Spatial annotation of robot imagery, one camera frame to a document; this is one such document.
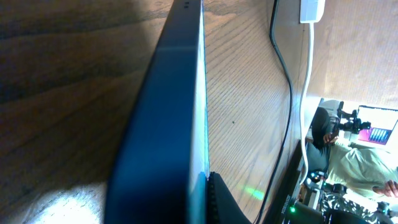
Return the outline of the blue Galaxy smartphone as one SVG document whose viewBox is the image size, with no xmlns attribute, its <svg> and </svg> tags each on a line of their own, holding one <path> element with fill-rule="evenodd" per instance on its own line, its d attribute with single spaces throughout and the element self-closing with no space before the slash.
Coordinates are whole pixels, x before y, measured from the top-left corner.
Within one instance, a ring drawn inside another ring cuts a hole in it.
<svg viewBox="0 0 398 224">
<path fill-rule="evenodd" d="M 105 223 L 205 223 L 204 8 L 174 1 L 108 182 Z"/>
</svg>

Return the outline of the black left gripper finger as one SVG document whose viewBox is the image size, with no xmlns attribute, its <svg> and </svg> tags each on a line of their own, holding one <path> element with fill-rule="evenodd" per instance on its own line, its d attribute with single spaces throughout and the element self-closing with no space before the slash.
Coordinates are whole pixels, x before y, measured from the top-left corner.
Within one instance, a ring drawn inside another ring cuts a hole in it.
<svg viewBox="0 0 398 224">
<path fill-rule="evenodd" d="M 216 172 L 211 172 L 207 181 L 206 223 L 251 224 Z"/>
</svg>

